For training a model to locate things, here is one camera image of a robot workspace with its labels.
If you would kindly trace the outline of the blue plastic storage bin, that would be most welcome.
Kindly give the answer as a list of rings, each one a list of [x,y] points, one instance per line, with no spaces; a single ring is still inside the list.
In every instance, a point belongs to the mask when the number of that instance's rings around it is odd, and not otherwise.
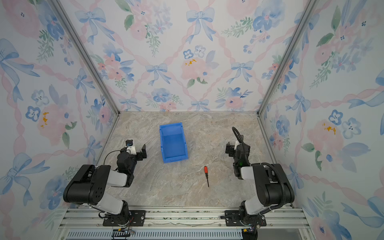
[[[165,164],[187,160],[188,147],[182,123],[161,125],[161,153]]]

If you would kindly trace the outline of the right aluminium corner post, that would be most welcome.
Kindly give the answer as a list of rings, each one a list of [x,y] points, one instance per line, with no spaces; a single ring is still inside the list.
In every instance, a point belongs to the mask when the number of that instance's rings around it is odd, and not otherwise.
[[[310,0],[307,4],[306,8],[304,9],[303,15],[300,18],[300,21],[299,21],[299,23],[298,23],[298,25],[294,31],[294,34],[292,35],[291,41],[287,45],[287,48],[283,54],[283,58],[282,58],[282,61],[280,63],[280,66],[278,67],[274,77],[272,78],[272,81],[269,84],[269,86],[267,88],[267,92],[263,98],[263,102],[257,111],[258,118],[260,118],[260,116],[263,115],[263,111],[266,110],[267,105],[268,105],[268,101],[273,94],[274,88],[278,84],[279,79],[283,74],[283,71],[289,65],[291,57],[294,54],[294,51],[296,50],[296,47],[298,45],[298,41],[301,38],[301,35],[303,34],[303,32],[305,31],[304,28],[307,26],[310,18],[314,14],[314,10],[315,10],[315,7],[317,5],[317,2],[318,1],[316,1],[316,0]]]

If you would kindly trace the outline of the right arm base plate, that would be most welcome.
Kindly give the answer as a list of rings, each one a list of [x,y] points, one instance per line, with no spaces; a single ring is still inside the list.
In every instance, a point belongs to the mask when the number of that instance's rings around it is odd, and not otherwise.
[[[226,210],[220,219],[225,220],[227,227],[265,227],[266,219],[261,215],[248,215],[239,210]]]

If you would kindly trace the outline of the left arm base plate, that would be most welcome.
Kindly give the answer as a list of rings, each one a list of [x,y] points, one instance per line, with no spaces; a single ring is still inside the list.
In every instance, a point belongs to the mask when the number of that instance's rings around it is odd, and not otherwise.
[[[145,210],[133,210],[119,215],[106,214],[104,227],[142,227],[146,218]]]

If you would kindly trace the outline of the red black screwdriver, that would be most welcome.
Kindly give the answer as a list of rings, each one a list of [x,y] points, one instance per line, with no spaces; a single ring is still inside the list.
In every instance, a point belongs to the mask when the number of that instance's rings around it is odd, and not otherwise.
[[[204,166],[204,172],[205,172],[205,176],[206,176],[206,180],[207,180],[207,186],[210,187],[210,184],[209,184],[209,172],[208,172],[208,167],[207,166]]]

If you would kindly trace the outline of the aluminium mounting rail frame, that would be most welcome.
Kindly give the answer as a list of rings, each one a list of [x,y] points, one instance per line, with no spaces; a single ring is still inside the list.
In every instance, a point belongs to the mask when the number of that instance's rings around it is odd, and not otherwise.
[[[101,214],[85,207],[69,209],[55,240],[313,240],[310,224],[290,205],[240,221],[236,208],[131,206],[127,227],[104,226]]]

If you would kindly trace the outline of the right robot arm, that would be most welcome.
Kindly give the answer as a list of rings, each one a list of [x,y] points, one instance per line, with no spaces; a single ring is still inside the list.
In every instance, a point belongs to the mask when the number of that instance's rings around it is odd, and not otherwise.
[[[256,194],[243,201],[237,216],[230,215],[244,226],[256,225],[265,214],[279,209],[295,200],[295,193],[280,164],[257,163],[248,160],[250,146],[238,141],[227,143],[225,153],[234,159],[235,177],[240,180],[253,180]]]

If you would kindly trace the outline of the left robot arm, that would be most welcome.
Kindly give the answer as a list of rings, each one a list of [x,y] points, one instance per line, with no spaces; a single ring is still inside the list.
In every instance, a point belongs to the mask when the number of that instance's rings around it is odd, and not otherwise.
[[[88,205],[104,213],[102,219],[113,226],[128,226],[135,219],[128,203],[106,192],[106,187],[129,188],[139,161],[147,158],[146,145],[137,152],[132,140],[119,150],[117,169],[110,165],[83,165],[66,186],[63,199],[66,203]]]

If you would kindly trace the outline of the left aluminium corner post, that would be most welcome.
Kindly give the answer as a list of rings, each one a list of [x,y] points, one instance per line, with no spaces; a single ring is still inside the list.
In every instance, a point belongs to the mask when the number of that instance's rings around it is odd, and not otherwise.
[[[107,89],[107,86],[104,84],[103,80],[101,79],[101,77],[97,71],[97,68],[92,61],[91,56],[89,55],[85,45],[82,43],[81,38],[80,38],[79,34],[77,33],[74,25],[72,24],[68,14],[66,13],[66,11],[63,7],[63,5],[61,4],[60,1],[48,1],[48,4],[53,9],[53,12],[58,17],[60,23],[63,25],[63,28],[68,33],[71,40],[74,42],[74,45],[75,45],[77,52],[79,53],[81,59],[83,60],[85,66],[89,70],[90,74],[95,79],[96,84],[98,85],[102,94],[106,98],[106,101],[112,107],[113,112],[117,116],[119,116],[121,112],[118,110],[115,101],[113,100],[110,92]]]

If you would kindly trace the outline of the aluminium corner post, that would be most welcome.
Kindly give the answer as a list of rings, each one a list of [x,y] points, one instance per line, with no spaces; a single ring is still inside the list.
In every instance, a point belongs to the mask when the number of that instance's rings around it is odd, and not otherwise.
[[[267,92],[263,98],[263,102],[257,111],[258,118],[260,118],[260,116],[263,115],[263,111],[266,110],[267,105],[268,105],[268,101],[273,94],[274,88],[278,84],[279,79],[283,74],[283,71],[289,65],[291,57],[294,54],[294,51],[296,50],[296,47],[298,45],[298,41],[301,38],[301,35],[303,34],[303,32],[305,31],[304,28],[307,26],[310,18],[314,14],[314,10],[315,10],[315,7],[317,5],[317,2],[318,1],[316,1],[316,0],[310,0],[307,4],[306,8],[304,9],[303,15],[300,18],[300,21],[299,21],[299,23],[298,23],[298,25],[294,31],[294,34],[292,35],[291,41],[287,45],[287,48],[283,54],[283,58],[282,58],[282,61],[280,63],[280,66],[278,67],[274,77],[272,78],[272,81],[269,84],[269,86],[267,88]]]
[[[74,25],[72,24],[68,14],[66,13],[66,11],[63,7],[63,5],[61,4],[60,1],[48,1],[48,4],[53,9],[53,12],[58,17],[60,23],[63,25],[63,28],[68,33],[71,40],[74,42],[74,45],[75,45],[77,52],[79,53],[81,59],[83,60],[85,66],[89,70],[90,74],[95,79],[96,84],[98,85],[102,94],[106,98],[106,101],[112,107],[113,112],[117,116],[119,116],[121,112],[118,110],[115,101],[113,100],[110,92],[107,89],[107,86],[104,84],[103,80],[101,79],[101,77],[97,71],[97,68],[92,61],[91,56],[89,55],[85,45],[82,43],[81,38],[80,38],[79,34],[77,33]]]

